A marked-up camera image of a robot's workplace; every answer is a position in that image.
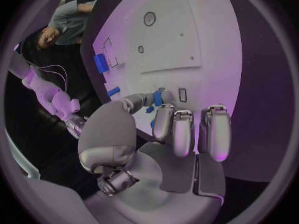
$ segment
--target blue object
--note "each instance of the blue object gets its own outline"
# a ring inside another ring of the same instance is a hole
[[[158,107],[163,104],[161,91],[154,92],[154,94],[153,94],[153,102],[154,102],[154,105],[158,106]]]
[[[95,55],[94,60],[95,60],[97,69],[100,74],[109,70],[109,67],[108,67],[108,64],[107,64],[104,54],[101,53],[101,54]]]
[[[153,126],[154,126],[154,119],[150,122],[150,126],[151,126],[151,128],[153,128]]]
[[[107,92],[107,95],[110,97],[110,96],[112,96],[112,95],[114,95],[114,94],[116,94],[116,93],[118,93],[118,92],[120,92],[120,91],[121,91],[121,89],[117,86],[117,87],[115,87],[114,89],[108,91],[108,92]]]
[[[147,108],[147,113],[151,113],[153,110],[154,110],[154,107],[150,106],[150,107]]]

